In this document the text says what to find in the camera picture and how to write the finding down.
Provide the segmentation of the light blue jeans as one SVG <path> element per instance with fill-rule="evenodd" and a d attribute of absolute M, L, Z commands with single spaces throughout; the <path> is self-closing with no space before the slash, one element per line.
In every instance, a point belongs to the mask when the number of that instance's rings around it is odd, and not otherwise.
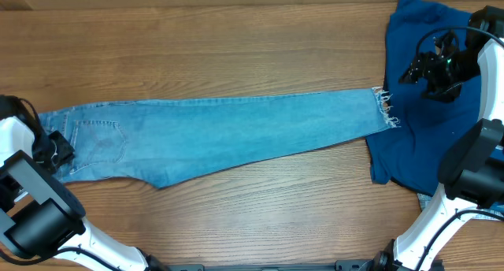
<path fill-rule="evenodd" d="M 63 183 L 131 177 L 162 188 L 394 128 L 379 87 L 295 95 L 97 102 L 42 113 L 75 151 Z"/>

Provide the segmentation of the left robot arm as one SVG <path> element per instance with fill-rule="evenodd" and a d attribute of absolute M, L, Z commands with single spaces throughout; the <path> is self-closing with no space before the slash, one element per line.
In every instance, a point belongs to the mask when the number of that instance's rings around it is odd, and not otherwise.
<path fill-rule="evenodd" d="M 54 178 L 74 152 L 60 132 L 44 130 L 29 101 L 1 97 L 2 259 L 14 265 L 56 258 L 90 270 L 166 270 L 153 255 L 96 228 L 76 196 Z"/>

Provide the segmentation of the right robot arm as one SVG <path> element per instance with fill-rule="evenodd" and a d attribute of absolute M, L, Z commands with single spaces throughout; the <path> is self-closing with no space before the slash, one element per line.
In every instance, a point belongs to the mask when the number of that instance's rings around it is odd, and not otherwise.
<path fill-rule="evenodd" d="M 452 102 L 462 84 L 481 77 L 478 121 L 444 155 L 439 185 L 420 216 L 363 270 L 441 270 L 436 255 L 477 214 L 503 200 L 503 163 L 491 155 L 503 147 L 503 11 L 485 6 L 464 26 L 460 50 L 454 26 L 442 27 L 434 52 L 415 52 L 402 84 L 427 80 L 422 98 Z"/>

